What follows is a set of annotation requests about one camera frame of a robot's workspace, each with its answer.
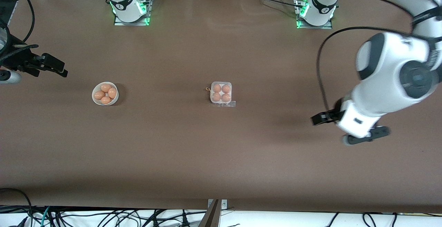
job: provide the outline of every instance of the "egg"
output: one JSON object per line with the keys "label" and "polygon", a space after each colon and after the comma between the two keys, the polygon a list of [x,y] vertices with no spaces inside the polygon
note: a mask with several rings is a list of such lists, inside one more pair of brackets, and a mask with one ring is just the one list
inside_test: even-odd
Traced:
{"label": "egg", "polygon": [[108,96],[104,96],[103,98],[101,98],[100,101],[102,104],[109,104],[112,101],[112,99]]}
{"label": "egg", "polygon": [[100,89],[102,91],[106,92],[106,93],[109,91],[110,88],[112,88],[112,85],[110,85],[110,84],[102,84],[102,85],[100,85]]}
{"label": "egg", "polygon": [[223,94],[221,100],[227,103],[228,101],[230,101],[230,95],[228,93]]}
{"label": "egg", "polygon": [[212,100],[215,102],[219,102],[221,100],[221,95],[219,93],[214,93],[212,95]]}
{"label": "egg", "polygon": [[106,94],[102,91],[97,91],[96,93],[94,93],[94,98],[97,100],[100,100],[101,98],[103,98]]}
{"label": "egg", "polygon": [[221,91],[221,85],[219,85],[219,84],[215,84],[215,85],[213,86],[213,91],[214,91],[215,93],[219,93],[219,92]]}
{"label": "egg", "polygon": [[228,84],[225,84],[222,86],[222,92],[223,93],[229,93],[230,92],[230,86]]}
{"label": "egg", "polygon": [[117,89],[110,88],[107,93],[109,94],[110,98],[114,99],[117,96]]}

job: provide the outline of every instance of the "plastic egg carton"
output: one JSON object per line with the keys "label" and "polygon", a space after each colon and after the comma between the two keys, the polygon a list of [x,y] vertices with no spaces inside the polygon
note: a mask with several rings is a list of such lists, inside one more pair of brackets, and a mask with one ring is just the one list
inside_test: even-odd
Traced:
{"label": "plastic egg carton", "polygon": [[210,87],[210,101],[219,106],[235,107],[236,101],[232,101],[232,84],[213,82]]}

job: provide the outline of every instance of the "brown table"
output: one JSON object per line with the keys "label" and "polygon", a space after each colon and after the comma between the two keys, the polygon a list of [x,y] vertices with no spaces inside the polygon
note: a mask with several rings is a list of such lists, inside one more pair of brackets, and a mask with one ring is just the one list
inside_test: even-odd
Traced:
{"label": "brown table", "polygon": [[[324,110],[315,74],[331,30],[297,29],[294,10],[262,0],[155,0],[151,25],[115,27],[104,0],[32,0],[28,43],[66,63],[0,87],[2,187],[36,205],[297,211],[441,211],[442,91],[381,123],[390,136],[344,146]],[[377,0],[339,0],[334,30],[409,30]],[[21,0],[11,31],[22,38]],[[327,44],[322,71],[330,103],[358,82],[355,54],[375,32]],[[90,98],[111,81],[112,107]],[[234,108],[214,107],[205,88],[233,84]],[[25,202],[2,195],[0,204]]]}

